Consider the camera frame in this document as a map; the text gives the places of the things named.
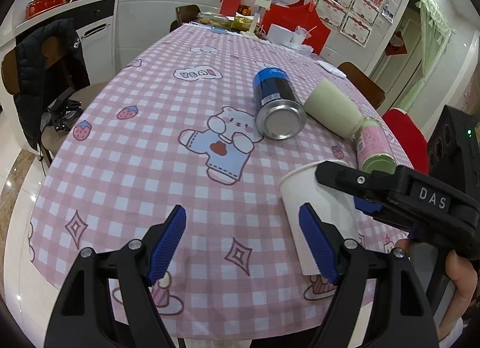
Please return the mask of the person's hand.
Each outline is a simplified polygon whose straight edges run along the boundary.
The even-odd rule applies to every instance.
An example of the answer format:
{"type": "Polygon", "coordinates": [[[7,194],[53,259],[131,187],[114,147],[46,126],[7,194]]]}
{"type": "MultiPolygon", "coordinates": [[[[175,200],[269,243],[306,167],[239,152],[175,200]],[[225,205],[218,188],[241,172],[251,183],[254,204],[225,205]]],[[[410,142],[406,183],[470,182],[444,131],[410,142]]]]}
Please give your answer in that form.
{"type": "Polygon", "coordinates": [[[439,341],[445,339],[452,341],[453,331],[457,333],[460,331],[457,326],[460,325],[460,319],[468,309],[477,289],[478,274],[470,261],[460,257],[454,250],[446,258],[445,271],[456,285],[456,292],[437,328],[437,334],[439,341]]]}

